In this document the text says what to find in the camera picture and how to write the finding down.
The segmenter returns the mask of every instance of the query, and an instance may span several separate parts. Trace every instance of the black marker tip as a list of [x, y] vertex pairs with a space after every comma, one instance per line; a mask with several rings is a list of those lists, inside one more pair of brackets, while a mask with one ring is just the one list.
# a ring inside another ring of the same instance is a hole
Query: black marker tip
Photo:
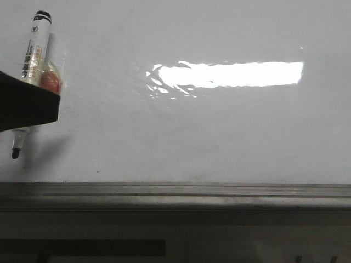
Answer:
[[19, 157], [19, 155], [20, 155], [20, 149], [17, 149], [17, 148], [12, 149], [12, 158], [13, 159], [17, 159]]

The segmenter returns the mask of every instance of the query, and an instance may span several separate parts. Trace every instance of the white board surface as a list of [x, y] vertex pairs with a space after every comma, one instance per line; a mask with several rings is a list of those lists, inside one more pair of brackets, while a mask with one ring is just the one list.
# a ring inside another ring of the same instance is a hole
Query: white board surface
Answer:
[[351, 2], [3, 1], [5, 73], [38, 10], [59, 120], [0, 133], [0, 181], [351, 183]]

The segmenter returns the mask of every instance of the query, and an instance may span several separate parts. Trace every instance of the plastic bag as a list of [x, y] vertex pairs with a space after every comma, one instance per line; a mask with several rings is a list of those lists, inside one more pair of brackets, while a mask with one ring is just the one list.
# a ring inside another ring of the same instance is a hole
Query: plastic bag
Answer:
[[45, 62], [40, 79], [40, 87], [60, 95], [61, 76], [59, 70], [52, 62]]

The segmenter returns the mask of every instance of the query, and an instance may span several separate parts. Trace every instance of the metal ledge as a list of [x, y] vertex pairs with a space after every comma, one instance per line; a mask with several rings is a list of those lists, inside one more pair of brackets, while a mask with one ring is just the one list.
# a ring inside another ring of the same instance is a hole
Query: metal ledge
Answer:
[[351, 185], [0, 183], [0, 211], [351, 210]]

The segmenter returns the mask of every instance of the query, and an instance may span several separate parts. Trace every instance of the whiteboard marker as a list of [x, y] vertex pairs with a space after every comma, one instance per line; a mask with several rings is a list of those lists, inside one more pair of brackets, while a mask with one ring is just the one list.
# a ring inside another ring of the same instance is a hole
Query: whiteboard marker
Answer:
[[[38, 11], [34, 16], [31, 28], [31, 37], [22, 68], [22, 80], [32, 85], [39, 86], [42, 77], [43, 63], [50, 36], [51, 15], [45, 11]], [[29, 127], [14, 129], [12, 158], [18, 158]]]

